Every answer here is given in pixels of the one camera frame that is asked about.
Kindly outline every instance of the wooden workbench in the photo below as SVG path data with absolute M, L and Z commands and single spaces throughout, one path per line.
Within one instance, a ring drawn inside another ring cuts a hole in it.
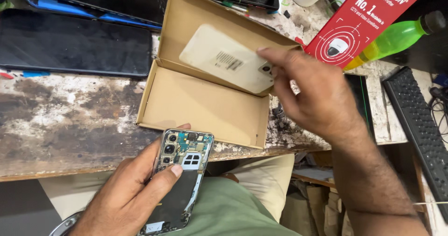
M 328 3 L 320 0 L 303 8 L 288 2 L 281 7 L 281 14 L 251 9 L 249 17 L 308 44 L 329 19 Z M 289 19 L 283 15 L 285 10 L 291 14 Z M 157 37 L 153 37 L 153 57 Z M 377 61 L 350 71 L 367 76 L 378 144 L 406 142 L 380 84 L 396 69 L 393 64 Z M 14 78 L 0 77 L 0 181 L 112 170 L 160 134 L 135 125 L 144 80 L 63 73 L 24 78 L 20 71 L 9 74 Z M 271 109 L 277 106 L 278 99 L 271 96 Z M 265 149 L 217 142 L 210 161 L 330 149 L 322 138 L 294 123 L 281 126 L 271 111 Z

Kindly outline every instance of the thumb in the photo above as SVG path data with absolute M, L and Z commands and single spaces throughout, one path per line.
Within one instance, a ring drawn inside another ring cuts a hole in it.
M 136 204 L 148 211 L 149 216 L 180 178 L 182 171 L 182 166 L 175 164 L 154 174 L 151 181 L 137 195 Z
M 274 48 L 259 48 L 257 55 L 275 66 L 284 67 L 286 65 L 285 61 L 288 56 L 288 51 Z
M 274 90 L 280 103 L 282 103 L 285 113 L 295 117 L 299 114 L 299 105 L 294 92 L 291 90 L 288 76 L 282 67 L 273 67 L 272 73 L 275 74 Z

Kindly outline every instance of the beige pants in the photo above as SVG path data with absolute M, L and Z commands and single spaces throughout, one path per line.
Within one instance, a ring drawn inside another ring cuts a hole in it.
M 253 158 L 231 170 L 278 222 L 286 200 L 294 154 Z M 39 179 L 61 219 L 84 210 L 111 171 Z

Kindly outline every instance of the cardboard box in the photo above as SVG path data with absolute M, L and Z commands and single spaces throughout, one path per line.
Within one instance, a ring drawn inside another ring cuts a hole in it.
M 328 206 L 339 213 L 342 212 L 342 199 L 339 198 L 339 194 L 333 192 L 328 194 Z
M 342 223 L 339 224 L 341 219 L 341 214 L 329 207 L 325 206 L 325 224 L 323 227 L 323 231 L 327 236 L 339 236 L 339 232 L 341 231 Z
M 299 193 L 286 196 L 280 225 L 299 233 L 301 236 L 318 235 L 308 201 Z
M 248 91 L 190 67 L 179 60 L 202 24 L 210 24 L 250 50 L 298 44 L 210 0 L 168 0 L 159 52 L 154 60 L 137 115 L 137 125 L 167 129 L 191 123 L 215 140 L 264 148 L 269 90 Z
M 325 225 L 325 203 L 328 196 L 327 187 L 306 187 L 306 193 L 310 201 L 311 214 L 313 215 L 319 236 L 326 236 L 323 230 Z

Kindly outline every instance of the disassembled smartphone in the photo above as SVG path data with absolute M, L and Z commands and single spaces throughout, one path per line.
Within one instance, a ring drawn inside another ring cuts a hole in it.
M 212 134 L 205 132 L 172 128 L 164 131 L 152 176 L 176 163 L 182 165 L 184 172 L 137 236 L 160 235 L 188 225 L 214 140 Z
M 179 60 L 255 94 L 274 84 L 270 63 L 209 24 L 199 26 Z

